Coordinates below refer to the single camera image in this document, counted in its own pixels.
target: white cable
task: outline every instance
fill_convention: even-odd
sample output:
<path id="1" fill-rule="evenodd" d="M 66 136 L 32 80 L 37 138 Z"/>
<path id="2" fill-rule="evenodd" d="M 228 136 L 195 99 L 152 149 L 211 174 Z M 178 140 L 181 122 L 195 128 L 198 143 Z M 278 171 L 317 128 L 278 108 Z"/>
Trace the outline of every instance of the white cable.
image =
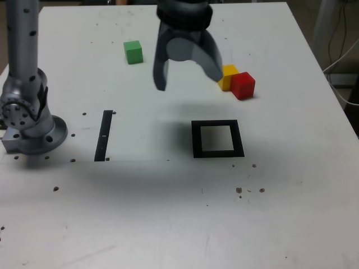
<path id="1" fill-rule="evenodd" d="M 359 39 L 358 39 L 357 41 L 355 41 L 355 43 L 351 46 L 350 49 L 348 49 L 348 51 L 347 51 L 343 56 L 341 56 L 337 61 L 335 61 L 333 64 L 331 64 L 331 65 L 328 66 L 326 69 L 324 69 L 324 70 L 323 70 L 323 73 L 324 73 L 325 71 L 327 71 L 330 67 L 332 67 L 333 65 L 335 65 L 336 63 L 338 63 L 341 59 L 343 59 L 343 58 L 355 47 L 355 45 L 358 44 L 358 42 L 359 42 Z"/>
<path id="2" fill-rule="evenodd" d="M 359 104 L 355 104 L 355 103 L 348 102 L 348 101 L 347 101 L 346 99 L 344 99 L 344 97 L 339 93 L 339 91 L 338 91 L 336 88 L 334 88 L 334 86 L 333 86 L 330 82 L 328 82 L 328 83 L 329 83 L 330 87 L 332 87 L 332 89 L 339 95 L 340 99 L 342 99 L 344 102 L 346 102 L 346 103 L 349 104 L 349 105 L 359 106 Z"/>

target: gray robot arm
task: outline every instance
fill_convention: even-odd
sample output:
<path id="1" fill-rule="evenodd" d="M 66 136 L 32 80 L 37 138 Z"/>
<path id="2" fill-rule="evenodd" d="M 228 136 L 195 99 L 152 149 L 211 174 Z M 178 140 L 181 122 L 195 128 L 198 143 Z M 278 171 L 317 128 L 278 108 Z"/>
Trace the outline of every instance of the gray robot arm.
<path id="1" fill-rule="evenodd" d="M 47 78 L 38 68 L 38 0 L 7 0 L 9 74 L 0 97 L 0 117 L 8 126 L 7 152 L 42 154 L 67 136 L 65 122 L 51 115 Z"/>
<path id="2" fill-rule="evenodd" d="M 207 32 L 212 9 L 206 0 L 158 0 L 160 18 L 153 77 L 164 91 L 168 59 L 192 60 L 214 81 L 222 77 L 222 59 L 212 36 Z"/>

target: yellow cube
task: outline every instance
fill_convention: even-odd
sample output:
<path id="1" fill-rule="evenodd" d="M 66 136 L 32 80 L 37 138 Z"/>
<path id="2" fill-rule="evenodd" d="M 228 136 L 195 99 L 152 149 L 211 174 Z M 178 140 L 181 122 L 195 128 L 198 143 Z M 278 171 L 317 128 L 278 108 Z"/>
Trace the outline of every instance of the yellow cube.
<path id="1" fill-rule="evenodd" d="M 231 78 L 233 75 L 238 74 L 237 68 L 230 64 L 228 66 L 223 66 L 223 77 L 220 81 L 218 81 L 219 87 L 222 91 L 229 91 L 231 90 Z"/>

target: table surface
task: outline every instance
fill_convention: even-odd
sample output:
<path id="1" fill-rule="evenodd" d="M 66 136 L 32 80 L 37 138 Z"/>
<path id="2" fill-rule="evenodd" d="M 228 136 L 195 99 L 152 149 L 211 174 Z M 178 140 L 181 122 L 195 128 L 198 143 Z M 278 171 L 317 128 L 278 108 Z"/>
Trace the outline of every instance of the table surface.
<path id="1" fill-rule="evenodd" d="M 171 62 L 157 91 L 154 6 L 41 11 L 39 67 L 69 136 L 18 160 L 1 147 L 1 269 L 359 267 L 358 140 L 287 4 L 213 8 L 253 99 L 193 62 Z M 129 40 L 143 64 L 126 63 Z M 111 160 L 95 163 L 107 109 Z M 191 121 L 215 119 L 238 120 L 245 157 L 193 159 Z"/>

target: black square outline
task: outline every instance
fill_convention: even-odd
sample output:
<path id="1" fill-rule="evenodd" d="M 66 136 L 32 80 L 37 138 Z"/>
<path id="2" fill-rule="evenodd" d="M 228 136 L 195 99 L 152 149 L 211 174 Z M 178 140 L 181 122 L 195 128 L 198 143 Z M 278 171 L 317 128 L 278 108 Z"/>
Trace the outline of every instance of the black square outline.
<path id="1" fill-rule="evenodd" d="M 233 150 L 203 151 L 202 126 L 229 126 L 231 129 Z M 193 158 L 244 157 L 240 129 L 236 119 L 230 120 L 192 120 Z"/>

